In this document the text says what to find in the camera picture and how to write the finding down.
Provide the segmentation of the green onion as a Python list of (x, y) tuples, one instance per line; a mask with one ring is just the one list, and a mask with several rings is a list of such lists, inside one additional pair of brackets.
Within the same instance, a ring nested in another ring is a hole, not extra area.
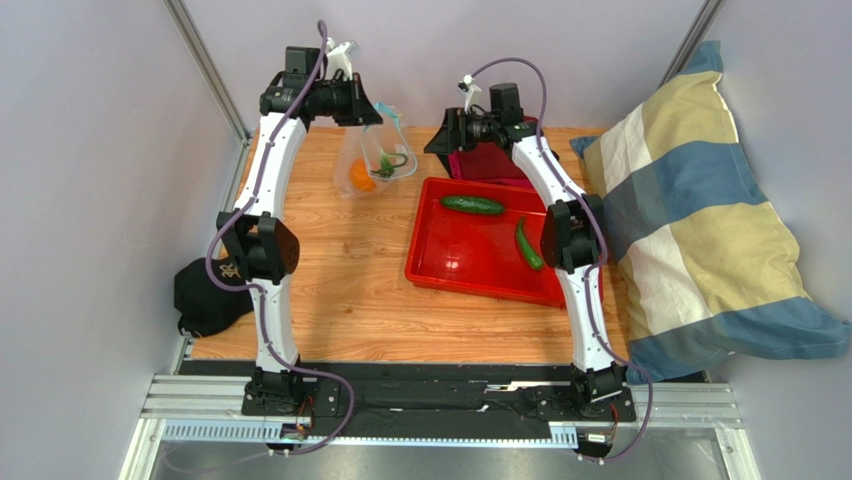
[(405, 153), (381, 153), (379, 166), (370, 171), (370, 174), (383, 180), (391, 179), (396, 171), (408, 163), (408, 155)]

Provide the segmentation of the green pepper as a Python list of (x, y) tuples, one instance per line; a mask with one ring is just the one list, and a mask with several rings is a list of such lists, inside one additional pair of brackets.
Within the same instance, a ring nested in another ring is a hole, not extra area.
[(516, 223), (514, 232), (516, 246), (528, 267), (541, 271), (544, 268), (544, 261), (526, 237), (525, 220), (526, 218), (521, 216)]

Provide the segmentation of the orange fruit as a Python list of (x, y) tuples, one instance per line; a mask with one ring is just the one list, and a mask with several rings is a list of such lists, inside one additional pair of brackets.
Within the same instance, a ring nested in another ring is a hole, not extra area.
[(348, 170), (348, 178), (356, 192), (369, 193), (377, 188), (377, 184), (370, 176), (363, 158), (357, 158), (353, 161)]

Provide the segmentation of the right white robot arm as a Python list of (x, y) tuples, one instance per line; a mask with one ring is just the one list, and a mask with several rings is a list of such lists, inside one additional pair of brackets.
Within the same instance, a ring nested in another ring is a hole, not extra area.
[(526, 119), (516, 84), (490, 87), (491, 108), (477, 108), (480, 88), (471, 77), (459, 82), (461, 107), (446, 110), (425, 150), (436, 155), (493, 144), (510, 156), (530, 181), (545, 208), (540, 249), (553, 268), (566, 300), (573, 336), (569, 399), (578, 415), (608, 410), (623, 391), (623, 375), (611, 351), (604, 322), (600, 273), (605, 242), (595, 218), (597, 196), (589, 196), (559, 164), (537, 121)]

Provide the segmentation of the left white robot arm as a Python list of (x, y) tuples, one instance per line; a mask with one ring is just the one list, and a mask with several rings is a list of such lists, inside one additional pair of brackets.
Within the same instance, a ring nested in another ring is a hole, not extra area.
[(247, 416), (289, 416), (308, 401), (293, 333), (292, 277), (301, 247), (283, 223), (283, 206), (294, 163), (312, 121), (337, 125), (382, 124), (360, 75), (352, 67), (354, 42), (332, 47), (289, 47), (285, 68), (259, 99), (258, 145), (244, 190), (231, 212), (216, 221), (217, 233), (246, 282), (256, 316), (258, 353), (245, 386)]

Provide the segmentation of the clear zip top bag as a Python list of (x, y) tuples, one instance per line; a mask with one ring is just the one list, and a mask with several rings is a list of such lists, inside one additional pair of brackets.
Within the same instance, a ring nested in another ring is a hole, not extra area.
[[(373, 104), (381, 114), (381, 125), (348, 128), (333, 171), (333, 183), (343, 198), (354, 199), (381, 193), (392, 183), (412, 176), (418, 169), (418, 158), (409, 142), (409, 128), (401, 112), (395, 106), (383, 102)], [(379, 166), (381, 153), (405, 153), (408, 163), (398, 169), (389, 180), (383, 180), (370, 174)], [(356, 192), (352, 187), (348, 170), (353, 161), (363, 158), (372, 179), (377, 184), (373, 192)]]

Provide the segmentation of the green cucumber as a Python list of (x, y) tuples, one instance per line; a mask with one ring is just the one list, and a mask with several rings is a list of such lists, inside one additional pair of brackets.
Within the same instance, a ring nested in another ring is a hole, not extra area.
[(439, 203), (449, 210), (485, 216), (499, 216), (505, 213), (505, 206), (493, 199), (477, 196), (444, 196)]

